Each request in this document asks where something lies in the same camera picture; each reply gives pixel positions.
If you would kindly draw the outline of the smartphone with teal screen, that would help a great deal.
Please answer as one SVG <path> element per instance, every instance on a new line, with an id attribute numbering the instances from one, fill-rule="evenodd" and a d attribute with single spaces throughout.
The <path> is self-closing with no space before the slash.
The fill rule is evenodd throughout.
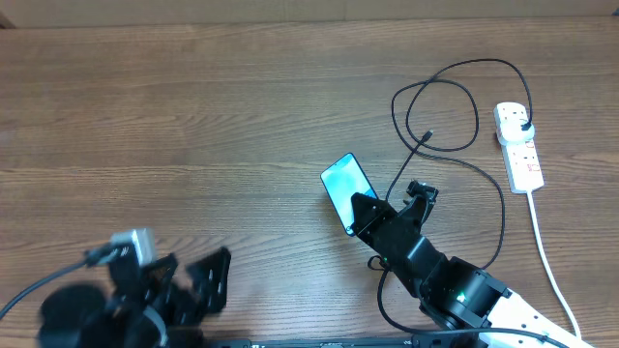
<path id="1" fill-rule="evenodd" d="M 320 179 L 348 236 L 353 236 L 354 214 L 351 197 L 354 193 L 377 198 L 367 175 L 352 153 L 343 155 L 326 168 Z"/>

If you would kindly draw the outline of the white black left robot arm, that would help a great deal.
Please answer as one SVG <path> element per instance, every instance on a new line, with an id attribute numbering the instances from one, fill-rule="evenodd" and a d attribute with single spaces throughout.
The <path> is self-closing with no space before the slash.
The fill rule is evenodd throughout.
<path id="1" fill-rule="evenodd" d="M 141 266 L 130 250 L 108 263 L 115 285 L 106 296 L 96 285 L 63 287 L 45 299 L 38 333 L 47 348 L 192 348 L 206 340 L 198 326 L 226 305 L 231 253 L 219 248 L 186 267 L 192 287 L 174 282 L 174 254 Z"/>

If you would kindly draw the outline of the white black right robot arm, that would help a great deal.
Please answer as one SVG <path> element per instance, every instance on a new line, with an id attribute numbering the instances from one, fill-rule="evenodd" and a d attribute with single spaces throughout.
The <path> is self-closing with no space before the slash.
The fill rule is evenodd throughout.
<path id="1" fill-rule="evenodd" d="M 412 338 L 423 345 L 440 339 L 446 346 L 585 346 L 487 271 L 438 251 L 421 232 L 437 189 L 413 181 L 406 193 L 409 200 L 400 211 L 385 200 L 353 194 L 352 230 L 439 327 L 409 329 Z"/>

